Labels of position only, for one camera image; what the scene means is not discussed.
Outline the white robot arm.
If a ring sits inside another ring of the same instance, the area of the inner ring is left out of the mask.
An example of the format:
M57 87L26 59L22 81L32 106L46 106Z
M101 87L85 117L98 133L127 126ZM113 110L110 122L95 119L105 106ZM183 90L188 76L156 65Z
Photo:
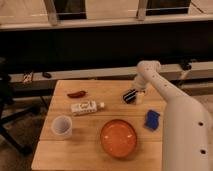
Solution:
M163 119L162 171L211 171L208 132L213 118L195 98L159 74L158 61L140 61L133 87L150 83L166 102Z

